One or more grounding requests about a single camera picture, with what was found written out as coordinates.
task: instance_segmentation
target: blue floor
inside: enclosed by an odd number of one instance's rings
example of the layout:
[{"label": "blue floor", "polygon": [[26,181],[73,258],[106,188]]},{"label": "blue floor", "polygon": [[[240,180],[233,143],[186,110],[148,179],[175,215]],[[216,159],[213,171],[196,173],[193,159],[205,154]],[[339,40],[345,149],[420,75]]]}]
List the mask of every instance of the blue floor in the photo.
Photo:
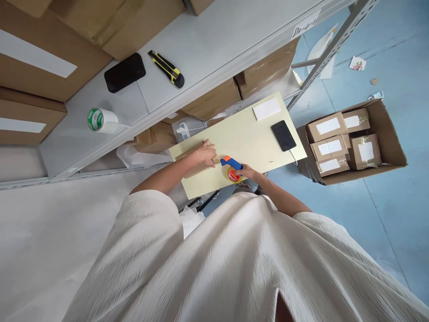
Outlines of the blue floor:
[{"label": "blue floor", "polygon": [[[307,31],[294,62],[304,61],[315,43],[348,16],[344,9]],[[366,68],[348,68],[353,56]],[[296,127],[365,101],[382,90],[409,166],[373,177],[322,186],[295,165],[269,172],[276,184],[314,212],[343,225],[349,234],[403,285],[429,305],[429,1],[382,0],[360,23],[336,56],[332,79],[317,79],[293,107]],[[298,71],[302,79],[305,68]],[[378,84],[370,84],[378,78]],[[204,210],[209,215],[234,188],[223,188]]]}]

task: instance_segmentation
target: hand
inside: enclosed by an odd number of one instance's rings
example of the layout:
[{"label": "hand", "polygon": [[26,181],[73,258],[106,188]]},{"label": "hand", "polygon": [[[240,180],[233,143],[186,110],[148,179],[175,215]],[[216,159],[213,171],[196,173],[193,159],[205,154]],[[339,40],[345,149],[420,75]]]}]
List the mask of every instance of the hand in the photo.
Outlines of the hand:
[{"label": "hand", "polygon": [[242,175],[246,178],[249,179],[253,179],[253,177],[255,176],[255,174],[257,174],[257,172],[255,170],[253,170],[250,166],[242,164],[243,169],[242,170],[237,170],[236,174]]},{"label": "hand", "polygon": [[216,167],[212,160],[216,156],[215,145],[211,144],[208,139],[204,141],[204,144],[198,150],[192,152],[191,155],[197,164],[204,163],[212,168]]}]

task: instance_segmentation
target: yellow utility knife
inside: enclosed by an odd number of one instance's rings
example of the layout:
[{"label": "yellow utility knife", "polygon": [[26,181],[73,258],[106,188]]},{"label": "yellow utility knife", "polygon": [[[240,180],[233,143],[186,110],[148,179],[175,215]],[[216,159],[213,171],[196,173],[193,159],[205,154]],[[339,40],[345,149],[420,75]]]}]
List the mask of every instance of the yellow utility knife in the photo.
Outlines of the yellow utility knife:
[{"label": "yellow utility knife", "polygon": [[171,82],[177,87],[182,88],[185,83],[185,78],[182,73],[168,60],[166,60],[159,53],[150,51],[147,53],[152,57],[152,61],[156,66],[171,80]]}]

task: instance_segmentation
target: white fabric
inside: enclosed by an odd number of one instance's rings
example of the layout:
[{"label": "white fabric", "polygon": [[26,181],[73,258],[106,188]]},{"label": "white fabric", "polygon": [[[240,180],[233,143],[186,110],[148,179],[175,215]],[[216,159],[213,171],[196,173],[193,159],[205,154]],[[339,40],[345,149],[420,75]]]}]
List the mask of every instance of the white fabric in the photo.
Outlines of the white fabric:
[{"label": "white fabric", "polygon": [[66,316],[69,321],[427,321],[429,309],[344,227],[290,218],[266,196],[234,194],[184,241],[158,191],[123,203]]}]

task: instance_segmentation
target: tape roll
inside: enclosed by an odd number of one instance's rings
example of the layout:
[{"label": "tape roll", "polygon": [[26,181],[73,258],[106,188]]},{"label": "tape roll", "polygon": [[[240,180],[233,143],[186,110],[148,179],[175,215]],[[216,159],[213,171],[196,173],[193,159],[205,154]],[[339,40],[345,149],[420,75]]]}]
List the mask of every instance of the tape roll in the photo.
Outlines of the tape roll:
[{"label": "tape roll", "polygon": [[119,124],[118,117],[114,112],[101,108],[94,108],[89,111],[88,126],[94,132],[112,134],[116,132],[118,127],[122,126],[122,124]]}]

